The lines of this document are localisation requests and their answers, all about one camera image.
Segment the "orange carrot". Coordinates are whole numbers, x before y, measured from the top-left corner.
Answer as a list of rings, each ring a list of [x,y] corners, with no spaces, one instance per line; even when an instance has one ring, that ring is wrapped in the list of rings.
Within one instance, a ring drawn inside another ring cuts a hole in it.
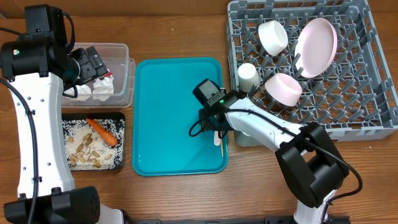
[[[86,122],[101,136],[101,138],[110,146],[116,146],[118,140],[107,130],[105,130],[96,121],[86,118]]]

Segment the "wooden chopstick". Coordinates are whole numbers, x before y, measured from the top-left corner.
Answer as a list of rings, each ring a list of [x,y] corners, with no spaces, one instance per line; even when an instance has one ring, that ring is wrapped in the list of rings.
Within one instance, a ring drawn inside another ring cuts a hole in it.
[[[223,147],[223,134],[222,131],[219,131],[219,139],[220,139],[220,148],[221,148],[221,156],[224,157],[224,147]]]

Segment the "clear plastic bin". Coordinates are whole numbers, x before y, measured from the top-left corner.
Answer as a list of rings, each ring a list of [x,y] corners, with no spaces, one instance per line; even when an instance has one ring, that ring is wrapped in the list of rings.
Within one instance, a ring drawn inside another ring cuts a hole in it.
[[[114,93],[106,101],[93,99],[93,80],[86,85],[91,88],[92,96],[86,101],[72,101],[62,98],[63,108],[127,108],[131,105],[134,95],[135,61],[129,57],[129,49],[121,43],[87,43],[78,42],[75,48],[93,46],[99,53],[104,64],[114,78]]]

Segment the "white plastic fork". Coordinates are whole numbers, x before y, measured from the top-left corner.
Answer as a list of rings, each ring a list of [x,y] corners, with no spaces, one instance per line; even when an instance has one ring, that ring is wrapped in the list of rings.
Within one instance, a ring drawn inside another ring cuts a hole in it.
[[[219,146],[221,144],[221,139],[219,138],[219,132],[214,132],[214,145]]]

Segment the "white bowl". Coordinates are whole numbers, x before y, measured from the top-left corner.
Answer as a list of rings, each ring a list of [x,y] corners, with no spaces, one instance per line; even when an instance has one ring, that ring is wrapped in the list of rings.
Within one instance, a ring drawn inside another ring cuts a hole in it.
[[[281,53],[288,45],[288,36],[282,24],[277,21],[265,22],[258,27],[259,40],[271,56]]]

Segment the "small pink bowl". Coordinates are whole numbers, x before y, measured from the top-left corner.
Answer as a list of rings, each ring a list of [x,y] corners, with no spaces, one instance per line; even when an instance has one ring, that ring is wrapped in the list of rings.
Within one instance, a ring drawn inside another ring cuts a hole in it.
[[[299,82],[284,73],[276,73],[268,79],[265,89],[273,99],[286,106],[295,106],[302,95]]]

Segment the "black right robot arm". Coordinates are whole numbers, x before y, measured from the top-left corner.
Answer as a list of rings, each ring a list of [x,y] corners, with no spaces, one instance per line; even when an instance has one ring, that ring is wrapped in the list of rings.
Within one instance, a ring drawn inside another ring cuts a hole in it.
[[[297,199],[291,216],[268,216],[265,223],[349,223],[349,217],[328,214],[328,207],[349,174],[326,130],[316,122],[290,123],[256,106],[242,91],[227,92],[204,79],[193,95],[202,105],[195,122],[199,132],[223,138],[240,131],[274,152],[285,182]]]

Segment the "pink plate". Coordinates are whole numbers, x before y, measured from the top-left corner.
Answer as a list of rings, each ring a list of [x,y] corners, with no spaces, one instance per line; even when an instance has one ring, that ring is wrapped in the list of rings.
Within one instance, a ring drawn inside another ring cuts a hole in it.
[[[295,55],[300,54],[295,66],[303,68],[301,76],[313,78],[325,72],[335,57],[337,43],[336,30],[328,20],[311,20],[302,29],[295,47]]]

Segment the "white tissue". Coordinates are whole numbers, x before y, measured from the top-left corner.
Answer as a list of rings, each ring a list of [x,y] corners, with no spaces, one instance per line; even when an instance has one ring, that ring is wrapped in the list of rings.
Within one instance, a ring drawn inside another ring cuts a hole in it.
[[[106,101],[114,93],[113,76],[97,78],[93,84],[93,99]]]
[[[64,94],[72,96],[69,97],[72,101],[86,101],[92,96],[91,88],[88,85],[77,85],[76,86],[77,97],[73,98],[75,95],[75,90],[73,88],[69,88],[68,90],[64,91]]]

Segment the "grey dishwasher rack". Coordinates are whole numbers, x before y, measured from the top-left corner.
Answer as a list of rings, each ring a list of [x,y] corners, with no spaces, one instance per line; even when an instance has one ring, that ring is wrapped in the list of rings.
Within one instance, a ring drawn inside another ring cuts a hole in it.
[[[334,27],[337,51],[321,75],[306,78],[295,49],[304,27],[319,18]],[[259,25],[269,21],[280,22],[288,36],[277,56],[258,38]],[[262,82],[285,73],[302,87],[298,103],[289,108],[260,86],[248,94],[260,108],[292,123],[318,122],[336,141],[383,139],[397,130],[397,93],[367,1],[231,1],[226,36],[232,89],[239,89],[244,63],[255,66]]]

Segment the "teal plastic tray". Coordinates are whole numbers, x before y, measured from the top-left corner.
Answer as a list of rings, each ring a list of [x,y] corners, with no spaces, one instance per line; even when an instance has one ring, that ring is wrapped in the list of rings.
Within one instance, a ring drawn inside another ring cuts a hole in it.
[[[228,140],[214,145],[214,133],[199,130],[202,105],[193,89],[204,79],[223,84],[220,63],[211,57],[163,58],[136,67],[132,166],[142,176],[213,174],[228,163]]]

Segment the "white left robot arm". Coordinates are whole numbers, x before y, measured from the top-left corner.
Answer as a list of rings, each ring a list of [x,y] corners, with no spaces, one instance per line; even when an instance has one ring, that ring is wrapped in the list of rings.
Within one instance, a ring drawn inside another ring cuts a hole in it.
[[[1,83],[17,116],[21,172],[17,200],[4,205],[11,223],[127,223],[100,202],[93,186],[76,188],[62,128],[62,98],[107,73],[93,47],[76,49],[70,16],[46,4],[25,8],[26,32],[1,47]]]

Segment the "white plastic cup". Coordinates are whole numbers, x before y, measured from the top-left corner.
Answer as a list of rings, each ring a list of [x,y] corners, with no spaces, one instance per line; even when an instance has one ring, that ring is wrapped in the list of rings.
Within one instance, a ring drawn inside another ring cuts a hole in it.
[[[251,63],[244,63],[238,68],[239,89],[249,93],[253,86],[260,87],[260,77],[256,67]]]

